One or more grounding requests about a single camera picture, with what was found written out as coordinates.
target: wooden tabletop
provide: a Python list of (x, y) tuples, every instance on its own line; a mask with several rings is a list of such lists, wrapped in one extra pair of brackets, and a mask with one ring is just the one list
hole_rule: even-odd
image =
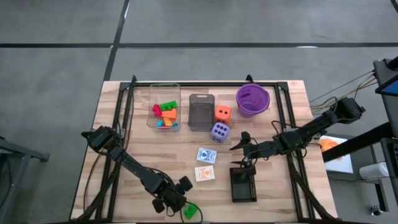
[[(304, 82), (301, 80), (287, 82), (296, 123), (300, 126), (313, 119)], [(100, 125), (112, 125), (119, 83), (103, 83), (94, 128)], [(175, 181), (186, 175), (193, 184), (193, 188), (186, 194), (187, 199), (201, 208), (204, 221), (296, 221), (297, 217), (285, 156), (272, 156), (268, 161), (259, 159), (256, 164), (257, 174), (255, 175), (257, 202), (233, 203), (231, 201), (229, 168), (237, 167), (237, 165), (230, 162), (240, 161), (243, 158), (243, 150), (229, 151), (228, 149), (239, 142), (241, 131), (248, 131), (257, 142), (271, 140), (272, 136), (275, 135), (275, 130), (271, 126), (272, 120), (279, 120), (275, 92), (273, 88), (264, 88), (270, 93), (271, 103), (265, 112), (253, 118), (243, 118), (238, 113), (235, 100), (237, 87), (181, 88), (182, 127), (176, 133), (159, 133), (147, 126), (149, 88), (135, 88), (134, 116), (127, 152), (142, 165), (160, 169)], [(231, 131), (225, 143), (214, 142), (209, 133), (190, 131), (187, 125), (188, 97), (192, 93), (213, 94), (216, 105), (226, 105), (232, 108)], [(282, 95), (286, 120), (288, 121), (284, 98)], [(210, 165), (196, 160), (199, 147), (217, 151), (214, 164), (215, 180), (195, 182), (194, 168)], [(321, 150), (314, 144), (309, 145), (307, 150), (308, 153), (304, 161), (310, 188), (327, 211), (336, 217), (336, 208)], [(76, 218), (83, 213), (83, 192), (96, 157), (97, 154), (93, 150), (87, 150), (71, 218)], [(104, 161), (105, 158), (101, 158), (94, 169), (88, 187), (87, 205), (100, 189)], [(302, 193), (300, 198), (304, 215), (307, 217)], [(153, 197), (144, 190), (139, 180), (132, 173), (122, 168), (114, 208), (114, 222), (180, 222), (179, 214), (168, 217), (165, 212), (156, 213), (152, 206), (152, 200)], [(107, 203), (105, 203), (104, 211), (107, 211)], [(199, 221), (199, 215), (195, 215), (187, 221)]]

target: gray floor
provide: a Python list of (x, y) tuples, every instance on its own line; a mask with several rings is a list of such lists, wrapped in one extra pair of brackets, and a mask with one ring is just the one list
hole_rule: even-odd
[[(114, 39), (123, 0), (0, 2), (0, 43), (89, 43)], [(394, 42), (398, 13), (389, 0), (133, 0), (121, 42)], [(0, 49), (0, 135), (42, 152), (29, 167), (14, 223), (66, 221), (111, 49)], [(119, 49), (111, 80), (305, 80), (313, 99), (373, 69), (398, 48)], [(387, 120), (374, 88), (358, 93), (367, 112), (332, 133), (357, 135)], [(342, 95), (354, 85), (331, 95)], [(374, 187), (331, 181), (339, 217), (371, 217)]]

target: orange toy block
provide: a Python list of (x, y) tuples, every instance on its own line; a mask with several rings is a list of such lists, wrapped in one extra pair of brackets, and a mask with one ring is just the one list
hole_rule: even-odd
[(167, 127), (173, 126), (173, 122), (172, 122), (172, 120), (170, 118), (163, 118), (163, 120), (164, 120), (164, 125), (165, 126), (167, 126)]
[(170, 111), (162, 111), (161, 117), (175, 119), (177, 117), (177, 109), (174, 108)]
[(231, 121), (231, 108), (228, 106), (219, 105), (215, 111), (216, 122), (221, 122), (229, 125)]

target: purple die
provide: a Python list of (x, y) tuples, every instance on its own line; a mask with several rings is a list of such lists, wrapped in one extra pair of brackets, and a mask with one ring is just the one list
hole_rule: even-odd
[(211, 130), (211, 138), (218, 143), (223, 143), (228, 136), (228, 133), (229, 127), (226, 124), (217, 122)]

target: green object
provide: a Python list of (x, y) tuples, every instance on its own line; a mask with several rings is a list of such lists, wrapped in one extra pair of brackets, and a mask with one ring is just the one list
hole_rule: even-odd
[(167, 102), (167, 103), (162, 103), (160, 106), (160, 110), (161, 111), (165, 111), (165, 110), (171, 110), (174, 108), (177, 108), (177, 102), (175, 102), (175, 100)]
[(184, 210), (184, 215), (187, 219), (191, 219), (192, 216), (197, 212), (198, 208), (196, 206), (193, 206), (191, 204), (188, 205), (188, 208)]

